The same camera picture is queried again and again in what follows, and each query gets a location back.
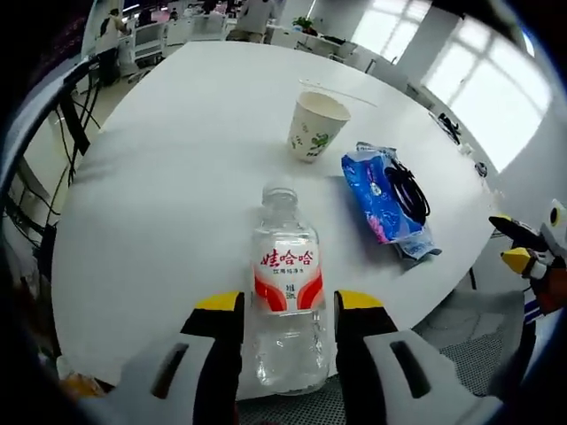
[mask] blue package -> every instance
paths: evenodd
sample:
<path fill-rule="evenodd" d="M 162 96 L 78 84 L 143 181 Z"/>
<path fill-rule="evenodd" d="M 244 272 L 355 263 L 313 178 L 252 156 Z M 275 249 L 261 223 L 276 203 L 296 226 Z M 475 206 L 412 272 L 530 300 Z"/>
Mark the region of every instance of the blue package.
<path fill-rule="evenodd" d="M 341 161 L 346 181 L 380 243 L 397 243 L 423 230 L 401 210 L 392 193 L 384 170 L 393 159 L 397 159 L 393 148 L 358 143 L 356 151 L 347 153 Z"/>
<path fill-rule="evenodd" d="M 431 255 L 439 255 L 442 252 L 435 246 L 427 223 L 423 226 L 423 232 L 420 235 L 408 237 L 394 246 L 407 268 L 416 266 Z"/>

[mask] white paper cup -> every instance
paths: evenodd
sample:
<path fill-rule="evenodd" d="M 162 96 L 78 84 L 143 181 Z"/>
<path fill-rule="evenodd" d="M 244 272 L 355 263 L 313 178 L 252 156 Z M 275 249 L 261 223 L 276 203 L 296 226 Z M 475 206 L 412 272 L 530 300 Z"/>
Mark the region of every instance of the white paper cup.
<path fill-rule="evenodd" d="M 332 97 L 313 91 L 301 93 L 287 138 L 291 153 L 314 162 L 350 119 L 349 111 Z"/>

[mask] water bottle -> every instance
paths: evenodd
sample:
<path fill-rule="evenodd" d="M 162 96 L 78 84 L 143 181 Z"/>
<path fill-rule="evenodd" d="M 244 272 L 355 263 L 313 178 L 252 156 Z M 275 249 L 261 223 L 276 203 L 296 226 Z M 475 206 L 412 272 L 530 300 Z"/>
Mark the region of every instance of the water bottle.
<path fill-rule="evenodd" d="M 262 204 L 252 237 L 256 375 L 272 393 L 305 394 L 329 374 L 319 238 L 289 184 L 266 186 Z"/>

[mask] window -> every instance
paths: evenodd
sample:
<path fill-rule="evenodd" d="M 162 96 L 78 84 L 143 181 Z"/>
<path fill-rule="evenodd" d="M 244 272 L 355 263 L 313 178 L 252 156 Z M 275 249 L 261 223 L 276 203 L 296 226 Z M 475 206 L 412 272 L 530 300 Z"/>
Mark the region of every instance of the window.
<path fill-rule="evenodd" d="M 353 42 L 395 63 L 429 8 L 425 0 L 375 0 L 364 12 Z"/>
<path fill-rule="evenodd" d="M 454 111 L 499 172 L 528 144 L 551 102 L 535 63 L 474 19 L 455 30 L 423 84 Z"/>
<path fill-rule="evenodd" d="M 427 88 L 435 93 L 441 102 L 450 105 L 451 99 L 456 95 L 461 82 L 470 74 L 475 61 L 474 53 L 460 44 L 450 45 L 427 81 Z"/>

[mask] round table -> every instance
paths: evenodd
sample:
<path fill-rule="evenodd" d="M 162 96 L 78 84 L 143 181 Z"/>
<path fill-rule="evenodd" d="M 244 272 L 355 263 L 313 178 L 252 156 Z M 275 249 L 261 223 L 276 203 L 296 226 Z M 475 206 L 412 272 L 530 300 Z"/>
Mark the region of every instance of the round table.
<path fill-rule="evenodd" d="M 313 165 L 285 146 L 304 89 L 299 80 L 377 106 L 331 94 L 352 119 Z M 393 247 L 377 243 L 340 166 L 358 141 L 398 149 L 431 205 L 440 256 L 406 271 Z M 179 331 L 198 300 L 249 291 L 261 190 L 282 175 L 293 178 L 299 208 L 319 232 L 327 305 L 339 288 L 367 292 L 399 329 L 416 325 L 449 294 L 493 230 L 492 195 L 473 161 L 409 97 L 309 53 L 191 42 L 120 102 L 69 190 L 52 296 L 70 364 L 116 384 L 122 365 Z M 331 307 L 330 335 L 332 316 Z M 249 358 L 241 398 L 256 385 Z"/>

